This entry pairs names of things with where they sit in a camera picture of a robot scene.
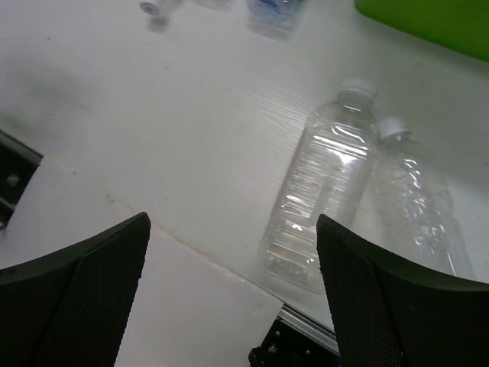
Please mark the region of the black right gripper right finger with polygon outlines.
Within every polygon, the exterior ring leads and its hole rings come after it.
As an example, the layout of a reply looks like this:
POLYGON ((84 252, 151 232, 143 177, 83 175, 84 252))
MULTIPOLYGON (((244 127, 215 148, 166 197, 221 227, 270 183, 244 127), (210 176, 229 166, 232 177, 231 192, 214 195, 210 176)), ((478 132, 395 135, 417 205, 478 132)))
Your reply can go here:
POLYGON ((317 252, 344 366, 486 366, 488 285, 418 265, 322 214, 317 252))

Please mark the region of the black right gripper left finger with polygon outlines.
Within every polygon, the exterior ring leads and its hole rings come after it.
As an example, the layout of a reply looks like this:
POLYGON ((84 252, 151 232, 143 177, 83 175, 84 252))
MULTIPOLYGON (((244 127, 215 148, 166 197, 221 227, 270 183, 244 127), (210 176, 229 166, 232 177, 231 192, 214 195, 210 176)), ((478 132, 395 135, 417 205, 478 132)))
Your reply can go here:
POLYGON ((113 366, 141 278, 151 221, 1 271, 3 366, 113 366))

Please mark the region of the clear crinkled plastic bottle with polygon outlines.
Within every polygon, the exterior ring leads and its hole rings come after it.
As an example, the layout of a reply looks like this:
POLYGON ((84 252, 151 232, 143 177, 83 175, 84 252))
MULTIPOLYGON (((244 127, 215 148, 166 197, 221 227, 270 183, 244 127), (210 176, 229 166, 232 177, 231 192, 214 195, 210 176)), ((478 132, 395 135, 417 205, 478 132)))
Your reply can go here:
POLYGON ((417 264, 474 280, 445 175, 429 148, 399 118, 383 119, 366 186, 381 226, 382 246, 417 264))

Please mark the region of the clear square plastic bottle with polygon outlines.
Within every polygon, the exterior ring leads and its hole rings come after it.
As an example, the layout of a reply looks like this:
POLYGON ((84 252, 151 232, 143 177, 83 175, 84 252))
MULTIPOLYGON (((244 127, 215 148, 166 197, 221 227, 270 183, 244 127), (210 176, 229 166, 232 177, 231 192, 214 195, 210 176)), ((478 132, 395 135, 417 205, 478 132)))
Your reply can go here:
POLYGON ((344 81, 306 120, 258 250, 265 273, 313 293, 324 287, 316 222, 324 214, 350 226, 374 162, 377 90, 344 81))

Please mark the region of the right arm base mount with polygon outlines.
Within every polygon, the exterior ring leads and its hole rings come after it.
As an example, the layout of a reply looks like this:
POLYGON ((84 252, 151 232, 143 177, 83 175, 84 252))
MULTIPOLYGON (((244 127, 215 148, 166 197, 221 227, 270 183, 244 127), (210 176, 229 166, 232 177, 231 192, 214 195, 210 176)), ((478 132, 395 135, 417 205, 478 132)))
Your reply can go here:
POLYGON ((285 305, 262 343, 248 354, 250 366, 338 367, 342 364, 335 334, 285 305))

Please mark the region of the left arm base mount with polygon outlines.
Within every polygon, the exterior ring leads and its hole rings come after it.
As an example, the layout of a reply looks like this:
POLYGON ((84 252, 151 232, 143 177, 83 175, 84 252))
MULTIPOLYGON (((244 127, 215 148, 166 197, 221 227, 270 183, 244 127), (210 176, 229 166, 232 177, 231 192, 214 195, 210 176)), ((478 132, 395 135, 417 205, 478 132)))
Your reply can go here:
POLYGON ((1 230, 4 230, 43 155, 1 131, 0 159, 1 230))

